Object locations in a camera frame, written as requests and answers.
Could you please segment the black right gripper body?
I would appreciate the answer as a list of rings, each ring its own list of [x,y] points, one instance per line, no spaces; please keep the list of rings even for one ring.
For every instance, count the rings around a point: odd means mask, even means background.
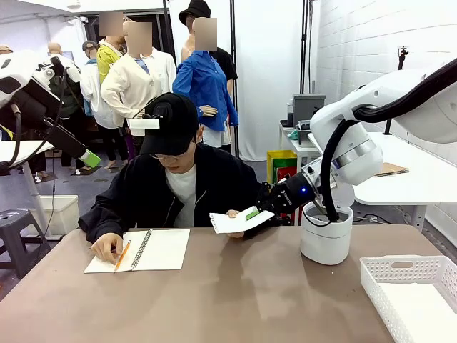
[[[275,184],[266,198],[266,210],[276,213],[292,213],[316,198],[313,184],[304,173],[282,179]]]

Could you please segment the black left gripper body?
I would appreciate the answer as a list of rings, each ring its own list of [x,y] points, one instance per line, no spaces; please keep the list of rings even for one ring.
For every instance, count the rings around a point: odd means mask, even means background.
[[[52,126],[57,117],[60,99],[34,79],[14,94],[14,103],[21,111],[26,126]]]

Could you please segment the person's left hand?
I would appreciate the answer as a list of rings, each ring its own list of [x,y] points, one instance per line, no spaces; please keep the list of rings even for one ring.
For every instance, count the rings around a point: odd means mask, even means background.
[[[237,211],[237,210],[229,210],[229,211],[227,211],[226,214],[230,218],[236,218],[239,213],[240,213],[240,211]],[[240,238],[242,238],[244,236],[244,232],[228,233],[227,236],[230,237],[230,238],[240,239]]]

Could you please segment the person's right hand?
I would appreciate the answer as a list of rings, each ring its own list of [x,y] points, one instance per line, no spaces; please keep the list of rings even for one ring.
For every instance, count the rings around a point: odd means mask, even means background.
[[[116,265],[123,252],[123,238],[115,233],[103,234],[92,244],[91,250],[101,261]]]

